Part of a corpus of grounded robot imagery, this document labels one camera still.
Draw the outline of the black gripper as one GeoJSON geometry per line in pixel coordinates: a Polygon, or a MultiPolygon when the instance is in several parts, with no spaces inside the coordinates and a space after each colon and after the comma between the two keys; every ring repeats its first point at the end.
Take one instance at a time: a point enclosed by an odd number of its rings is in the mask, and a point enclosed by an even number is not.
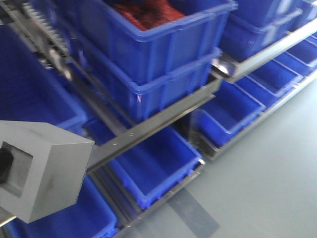
{"type": "Polygon", "coordinates": [[[6,148],[0,149],[0,182],[5,183],[7,181],[9,171],[13,163],[13,155],[6,148]]]}

